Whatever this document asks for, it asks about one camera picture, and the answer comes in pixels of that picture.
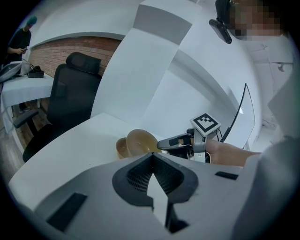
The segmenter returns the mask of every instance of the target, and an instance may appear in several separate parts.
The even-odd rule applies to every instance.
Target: brick wall
[[[120,40],[105,37],[73,37],[54,40],[31,49],[29,62],[54,77],[56,68],[66,63],[67,56],[73,52],[84,53],[101,59],[99,74],[103,75]]]

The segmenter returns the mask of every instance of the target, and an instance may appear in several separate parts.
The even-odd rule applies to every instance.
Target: chair headrest
[[[77,70],[97,74],[100,70],[101,59],[90,57],[80,52],[71,53],[66,60],[69,67]]]

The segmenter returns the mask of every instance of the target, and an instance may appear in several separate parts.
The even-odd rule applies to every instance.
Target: bowl
[[[157,139],[142,129],[132,130],[127,136],[127,150],[130,157],[143,155],[148,152],[161,152],[157,148]]]
[[[129,157],[126,139],[127,139],[126,137],[123,137],[123,138],[119,139],[116,143],[116,149],[117,149],[117,154],[118,154],[119,159]]]

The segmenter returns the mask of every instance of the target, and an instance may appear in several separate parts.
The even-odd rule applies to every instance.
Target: large bowl
[[[123,137],[117,141],[116,149],[117,149],[117,154],[118,154],[119,159],[129,157],[127,145],[126,145],[126,137]]]
[[[130,157],[143,155],[148,152],[161,152],[156,145],[157,139],[142,129],[132,130],[127,136],[127,150]]]

